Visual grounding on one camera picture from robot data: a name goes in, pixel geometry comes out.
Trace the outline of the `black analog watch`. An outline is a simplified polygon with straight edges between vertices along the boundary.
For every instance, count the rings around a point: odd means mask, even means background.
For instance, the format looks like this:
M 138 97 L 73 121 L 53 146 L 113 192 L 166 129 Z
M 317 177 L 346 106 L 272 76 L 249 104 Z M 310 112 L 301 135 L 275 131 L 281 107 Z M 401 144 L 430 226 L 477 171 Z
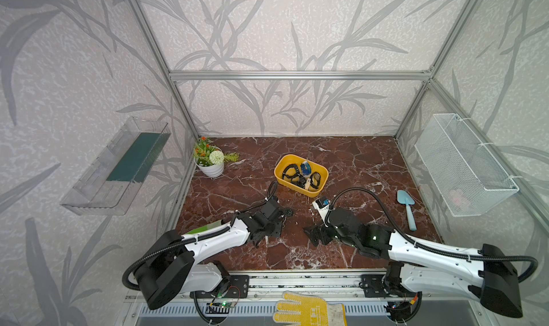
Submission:
M 281 216 L 283 217 L 292 217 L 294 215 L 294 211 L 291 208 L 285 208 L 281 212 Z

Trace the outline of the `black sport watch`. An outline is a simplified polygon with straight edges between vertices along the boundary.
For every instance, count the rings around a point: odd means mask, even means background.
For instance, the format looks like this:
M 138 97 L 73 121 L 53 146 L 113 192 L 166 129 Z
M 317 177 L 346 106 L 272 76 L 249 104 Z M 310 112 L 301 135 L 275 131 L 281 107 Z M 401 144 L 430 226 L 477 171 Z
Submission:
M 293 185 L 296 185 L 297 187 L 305 189 L 305 186 L 307 184 L 307 178 L 303 177 L 302 175 L 295 175 L 291 178 L 291 183 Z

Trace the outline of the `blue transparent watch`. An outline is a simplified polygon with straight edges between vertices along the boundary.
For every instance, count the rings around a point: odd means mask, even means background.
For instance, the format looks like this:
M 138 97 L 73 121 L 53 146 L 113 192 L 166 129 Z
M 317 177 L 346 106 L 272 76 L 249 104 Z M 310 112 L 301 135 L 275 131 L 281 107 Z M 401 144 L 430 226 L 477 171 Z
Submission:
M 307 160 L 304 160 L 300 164 L 300 172 L 301 172 L 301 175 L 303 175 L 304 177 L 309 177 L 313 173 L 312 167 Z

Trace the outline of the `black chunky digital watch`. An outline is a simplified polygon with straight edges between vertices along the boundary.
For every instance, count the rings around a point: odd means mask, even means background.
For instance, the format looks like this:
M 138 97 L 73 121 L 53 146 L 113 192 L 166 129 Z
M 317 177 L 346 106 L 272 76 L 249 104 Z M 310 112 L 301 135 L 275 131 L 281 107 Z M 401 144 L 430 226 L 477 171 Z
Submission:
M 287 182 L 297 182 L 301 178 L 300 167 L 296 164 L 288 165 L 281 175 L 281 178 Z

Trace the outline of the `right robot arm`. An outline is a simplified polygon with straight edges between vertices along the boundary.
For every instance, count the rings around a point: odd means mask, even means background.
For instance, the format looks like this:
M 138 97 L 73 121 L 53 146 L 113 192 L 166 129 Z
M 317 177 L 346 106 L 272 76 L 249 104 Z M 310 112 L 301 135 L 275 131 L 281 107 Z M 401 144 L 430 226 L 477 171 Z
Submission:
M 322 221 L 306 227 L 315 246 L 337 240 L 356 249 L 359 255 L 388 262 L 385 274 L 361 282 L 367 297 L 404 297 L 419 301 L 428 293 L 463 297 L 479 302 L 486 310 L 511 317 L 523 317 L 518 274 L 509 261 L 490 261 L 503 253 L 484 245 L 479 251 L 405 239 L 387 226 L 361 223 L 342 208 L 319 211 Z

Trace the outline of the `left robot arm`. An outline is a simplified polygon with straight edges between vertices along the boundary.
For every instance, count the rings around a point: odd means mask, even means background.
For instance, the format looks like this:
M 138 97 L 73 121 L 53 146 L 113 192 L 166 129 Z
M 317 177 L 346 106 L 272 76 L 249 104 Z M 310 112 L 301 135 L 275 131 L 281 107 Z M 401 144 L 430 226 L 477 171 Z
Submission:
M 221 264 L 204 261 L 233 247 L 280 237 L 284 221 L 292 215 L 292 209 L 272 196 L 257 210 L 237 213 L 209 230 L 184 235 L 168 231 L 126 269 L 122 283 L 140 291 L 150 310 L 160 309 L 180 293 L 216 291 L 230 275 Z

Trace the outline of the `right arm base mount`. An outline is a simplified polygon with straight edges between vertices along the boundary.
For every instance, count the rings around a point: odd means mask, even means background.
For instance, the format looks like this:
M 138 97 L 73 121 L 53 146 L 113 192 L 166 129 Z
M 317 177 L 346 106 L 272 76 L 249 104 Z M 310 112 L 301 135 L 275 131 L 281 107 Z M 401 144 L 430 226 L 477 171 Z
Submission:
M 370 298 L 404 298 L 412 300 L 417 293 L 404 288 L 400 283 L 392 283 L 384 274 L 365 274 L 360 276 L 360 289 L 365 297 Z

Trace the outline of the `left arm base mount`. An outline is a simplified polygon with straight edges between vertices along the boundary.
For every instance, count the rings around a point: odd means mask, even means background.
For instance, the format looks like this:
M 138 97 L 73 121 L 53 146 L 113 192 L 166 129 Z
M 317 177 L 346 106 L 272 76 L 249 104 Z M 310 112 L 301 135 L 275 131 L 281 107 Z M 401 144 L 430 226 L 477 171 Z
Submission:
M 250 276 L 248 275 L 231 275 L 224 277 L 220 284 L 212 291 L 196 291 L 190 293 L 190 297 L 198 299 L 214 299 L 214 298 L 229 298 L 240 299 L 248 296 L 250 287 Z

